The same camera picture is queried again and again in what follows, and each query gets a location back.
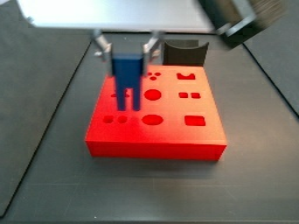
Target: white robot part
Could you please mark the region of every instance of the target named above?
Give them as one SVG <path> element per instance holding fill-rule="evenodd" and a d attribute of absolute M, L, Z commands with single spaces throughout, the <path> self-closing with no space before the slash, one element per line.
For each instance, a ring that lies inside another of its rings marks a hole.
<path fill-rule="evenodd" d="M 210 21 L 193 0 L 17 0 L 17 3 L 22 16 L 37 27 L 212 32 Z"/>
<path fill-rule="evenodd" d="M 9 0 L 0 0 L 0 4 L 4 4 L 5 2 L 8 2 Z"/>

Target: circular hole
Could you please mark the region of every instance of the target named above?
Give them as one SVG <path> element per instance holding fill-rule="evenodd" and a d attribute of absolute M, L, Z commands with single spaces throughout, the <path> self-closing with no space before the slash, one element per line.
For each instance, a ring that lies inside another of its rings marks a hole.
<path fill-rule="evenodd" d="M 156 89 L 148 89 L 144 92 L 144 98 L 149 101 L 156 101 L 161 98 L 161 92 Z"/>
<path fill-rule="evenodd" d="M 102 118 L 104 123 L 112 123 L 113 122 L 113 116 L 112 115 L 105 115 Z"/>
<path fill-rule="evenodd" d="M 121 115 L 116 120 L 117 120 L 120 123 L 125 123 L 125 122 L 126 122 L 126 117 Z"/>
<path fill-rule="evenodd" d="M 145 115 L 142 117 L 142 123 L 146 125 L 158 125 L 164 119 L 158 115 Z"/>

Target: red shape sorter box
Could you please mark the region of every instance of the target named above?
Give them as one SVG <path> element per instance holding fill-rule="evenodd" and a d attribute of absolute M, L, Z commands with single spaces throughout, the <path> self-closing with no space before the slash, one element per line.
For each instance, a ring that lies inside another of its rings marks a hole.
<path fill-rule="evenodd" d="M 117 111 L 105 78 L 85 137 L 90 155 L 218 160 L 226 139 L 202 68 L 149 66 L 141 87 L 141 110 Z"/>

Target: dark floor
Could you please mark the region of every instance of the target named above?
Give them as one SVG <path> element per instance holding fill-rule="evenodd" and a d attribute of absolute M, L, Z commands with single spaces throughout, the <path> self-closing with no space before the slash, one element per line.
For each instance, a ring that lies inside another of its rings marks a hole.
<path fill-rule="evenodd" d="M 148 38 L 106 37 L 114 42 Z M 217 37 L 189 37 L 209 41 L 205 71 L 228 138 L 221 160 L 89 156 L 84 135 L 102 81 L 92 46 L 6 221 L 299 220 L 296 117 L 242 47 L 225 52 Z"/>
<path fill-rule="evenodd" d="M 166 36 L 209 41 L 204 67 L 228 138 L 217 163 L 92 158 L 84 136 L 104 69 L 89 35 L 33 29 L 14 1 L 0 6 L 0 215 L 40 144 L 0 222 L 299 221 L 299 2 L 288 5 L 246 42 L 265 74 L 242 46 L 228 52 L 216 36 Z M 149 35 L 106 38 L 124 50 Z"/>

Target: blue block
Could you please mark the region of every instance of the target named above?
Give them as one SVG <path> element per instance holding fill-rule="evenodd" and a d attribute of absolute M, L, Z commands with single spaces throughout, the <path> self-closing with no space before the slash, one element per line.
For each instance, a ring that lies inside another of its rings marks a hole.
<path fill-rule="evenodd" d="M 117 110 L 126 110 L 125 91 L 133 91 L 133 110 L 140 110 L 140 92 L 144 60 L 141 54 L 114 54 L 112 72 L 116 76 L 116 106 Z"/>

